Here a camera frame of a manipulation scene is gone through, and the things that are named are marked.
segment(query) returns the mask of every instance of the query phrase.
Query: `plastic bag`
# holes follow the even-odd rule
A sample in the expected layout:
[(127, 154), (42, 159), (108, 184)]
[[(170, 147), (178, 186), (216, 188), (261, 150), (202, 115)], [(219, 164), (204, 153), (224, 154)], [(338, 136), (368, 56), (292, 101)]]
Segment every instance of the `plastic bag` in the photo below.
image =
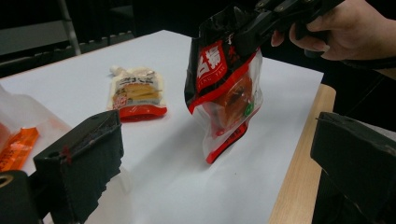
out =
[(121, 121), (140, 121), (162, 117), (166, 111), (163, 77), (147, 67), (125, 70), (113, 66), (107, 109), (118, 109)]
[(233, 33), (251, 15), (230, 5), (204, 21), (200, 36), (191, 41), (185, 101), (205, 129), (203, 151), (208, 163), (246, 133), (262, 105), (261, 51), (241, 57), (233, 45)]
[(34, 170), (35, 154), (71, 128), (34, 98), (0, 86), (0, 170)]

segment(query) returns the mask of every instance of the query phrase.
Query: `red label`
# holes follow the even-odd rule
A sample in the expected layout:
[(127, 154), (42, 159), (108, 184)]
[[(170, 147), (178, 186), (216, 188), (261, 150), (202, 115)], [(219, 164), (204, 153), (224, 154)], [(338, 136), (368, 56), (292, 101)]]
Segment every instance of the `red label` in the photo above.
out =
[(227, 63), (221, 47), (222, 41), (203, 48), (200, 52), (197, 71), (197, 90), (218, 82), (227, 72)]

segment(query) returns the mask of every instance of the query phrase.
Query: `orange food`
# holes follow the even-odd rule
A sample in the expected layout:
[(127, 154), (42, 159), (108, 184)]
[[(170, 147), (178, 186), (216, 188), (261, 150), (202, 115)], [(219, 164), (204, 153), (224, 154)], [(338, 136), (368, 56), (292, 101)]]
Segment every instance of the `orange food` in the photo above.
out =
[(220, 97), (212, 101), (210, 114), (221, 130), (228, 130), (244, 117), (252, 98), (252, 80), (248, 73), (235, 81), (235, 84)]

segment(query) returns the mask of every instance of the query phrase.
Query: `wooden table edge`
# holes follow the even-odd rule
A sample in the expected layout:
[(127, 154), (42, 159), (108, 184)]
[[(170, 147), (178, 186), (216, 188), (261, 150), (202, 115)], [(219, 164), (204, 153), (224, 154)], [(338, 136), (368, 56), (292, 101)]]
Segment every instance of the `wooden table edge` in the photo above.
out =
[(335, 89), (320, 84), (300, 140), (290, 162), (270, 224), (311, 224), (321, 168), (311, 159), (310, 150), (320, 112), (332, 112)]

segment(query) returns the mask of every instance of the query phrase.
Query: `red packaging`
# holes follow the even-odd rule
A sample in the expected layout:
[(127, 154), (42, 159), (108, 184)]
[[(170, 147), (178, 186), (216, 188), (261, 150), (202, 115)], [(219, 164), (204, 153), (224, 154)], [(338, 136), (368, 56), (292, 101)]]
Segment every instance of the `red packaging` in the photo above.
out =
[(249, 16), (249, 12), (229, 6), (203, 22), (200, 36), (191, 42), (185, 101), (205, 128), (203, 151), (208, 163), (246, 133), (262, 105), (262, 54), (258, 49), (241, 57), (233, 45), (234, 32)]

